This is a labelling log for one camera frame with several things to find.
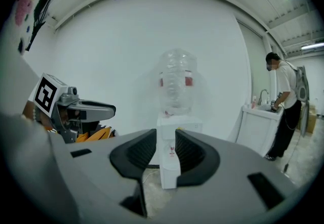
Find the cardboard box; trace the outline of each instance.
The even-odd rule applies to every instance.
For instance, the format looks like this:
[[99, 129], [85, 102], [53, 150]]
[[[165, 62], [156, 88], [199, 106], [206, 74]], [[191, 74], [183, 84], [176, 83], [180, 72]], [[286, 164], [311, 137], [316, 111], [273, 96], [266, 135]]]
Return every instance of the cardboard box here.
[[316, 115], [316, 108], [314, 105], [309, 105], [309, 113]]
[[[317, 116], [314, 113], [309, 113], [308, 114], [308, 124], [307, 124], [307, 129], [306, 132], [308, 133], [313, 133], [314, 132], [314, 128], [315, 128], [315, 124], [316, 124], [316, 119]], [[301, 121], [301, 115], [297, 124], [297, 129], [300, 130], [300, 121]]]
[[316, 114], [309, 114], [306, 132], [313, 133], [316, 124], [316, 119], [317, 119]]

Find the white wall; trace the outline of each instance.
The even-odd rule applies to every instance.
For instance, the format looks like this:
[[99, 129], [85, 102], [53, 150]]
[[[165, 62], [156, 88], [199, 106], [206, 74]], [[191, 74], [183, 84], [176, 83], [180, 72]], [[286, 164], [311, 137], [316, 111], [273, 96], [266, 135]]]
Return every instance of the white wall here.
[[203, 132], [235, 141], [251, 97], [250, 66], [235, 17], [217, 0], [101, 1], [59, 30], [49, 70], [81, 98], [115, 105], [105, 123], [123, 135], [156, 127], [156, 65], [173, 48], [198, 59], [193, 113]]
[[[53, 65], [53, 58], [55, 56], [56, 35], [54, 30], [43, 25], [37, 33], [29, 52], [25, 51], [23, 59], [30, 65], [32, 70], [40, 77], [44, 72], [54, 73], [57, 66]], [[36, 86], [29, 96], [32, 101]]]
[[[261, 37], [241, 24], [239, 27], [242, 31], [249, 54], [252, 77], [252, 96], [256, 96], [258, 102], [261, 90], [267, 89], [270, 92], [271, 89], [270, 74], [266, 69], [265, 63], [267, 53]], [[262, 99], [267, 99], [266, 92], [263, 92]]]
[[316, 106], [317, 114], [324, 115], [324, 56], [289, 61], [295, 66], [305, 66], [309, 102]]

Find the floor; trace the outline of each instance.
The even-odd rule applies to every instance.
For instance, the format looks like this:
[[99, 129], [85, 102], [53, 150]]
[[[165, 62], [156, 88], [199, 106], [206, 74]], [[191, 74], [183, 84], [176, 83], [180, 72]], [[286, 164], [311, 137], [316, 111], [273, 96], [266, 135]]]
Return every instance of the floor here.
[[296, 130], [283, 157], [273, 162], [280, 171], [283, 171], [291, 157], [286, 175], [297, 187], [312, 180], [324, 160], [324, 119], [316, 120], [313, 134], [307, 133], [305, 137], [300, 137], [298, 142], [299, 136], [300, 133]]
[[[313, 134], [308, 133], [305, 137], [300, 137], [296, 146], [299, 136], [299, 131], [295, 131], [284, 156], [273, 162], [280, 171], [283, 171], [296, 148], [289, 161], [286, 175], [297, 187], [312, 180], [324, 160], [324, 119], [317, 119]], [[162, 189], [158, 169], [145, 170], [143, 181], [145, 181], [143, 187], [148, 218], [153, 218], [172, 199], [176, 189]]]

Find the backpack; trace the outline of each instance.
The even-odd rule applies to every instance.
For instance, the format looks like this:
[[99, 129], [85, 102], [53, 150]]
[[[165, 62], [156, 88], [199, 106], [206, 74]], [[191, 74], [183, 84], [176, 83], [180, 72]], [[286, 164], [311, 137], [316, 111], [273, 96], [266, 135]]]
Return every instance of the backpack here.
[[297, 67], [297, 69], [294, 69], [290, 65], [290, 63], [287, 62], [287, 64], [292, 68], [292, 70], [296, 74], [296, 87], [294, 88], [294, 91], [296, 93], [297, 99], [301, 102], [306, 103], [307, 101], [309, 101], [309, 88], [305, 67], [302, 66]]

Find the black sneaker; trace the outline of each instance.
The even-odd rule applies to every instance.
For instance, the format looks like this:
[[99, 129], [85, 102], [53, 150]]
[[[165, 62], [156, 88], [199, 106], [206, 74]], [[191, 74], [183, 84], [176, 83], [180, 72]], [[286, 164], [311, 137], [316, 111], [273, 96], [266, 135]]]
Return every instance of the black sneaker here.
[[269, 155], [265, 155], [264, 157], [266, 160], [269, 160], [269, 161], [274, 161], [276, 160], [276, 157], [270, 157]]

